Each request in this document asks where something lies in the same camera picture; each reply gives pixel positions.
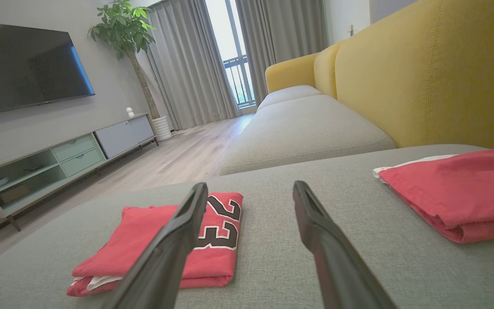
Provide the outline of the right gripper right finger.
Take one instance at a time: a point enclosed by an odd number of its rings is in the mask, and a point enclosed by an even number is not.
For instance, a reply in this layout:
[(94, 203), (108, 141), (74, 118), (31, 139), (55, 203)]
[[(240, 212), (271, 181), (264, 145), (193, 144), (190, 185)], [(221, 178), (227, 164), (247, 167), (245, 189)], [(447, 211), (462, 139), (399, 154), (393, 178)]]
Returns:
[(306, 182), (294, 182), (293, 199), (301, 241), (313, 254), (324, 307), (396, 308)]

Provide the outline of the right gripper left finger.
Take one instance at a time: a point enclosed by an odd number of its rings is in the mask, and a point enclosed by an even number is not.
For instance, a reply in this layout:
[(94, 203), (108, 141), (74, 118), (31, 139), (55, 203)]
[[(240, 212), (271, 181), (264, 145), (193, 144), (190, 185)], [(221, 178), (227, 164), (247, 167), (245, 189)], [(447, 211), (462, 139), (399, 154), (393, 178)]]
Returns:
[(197, 243), (208, 198), (207, 184), (195, 184), (159, 230), (125, 278), (105, 301), (105, 309), (172, 309), (186, 260)]

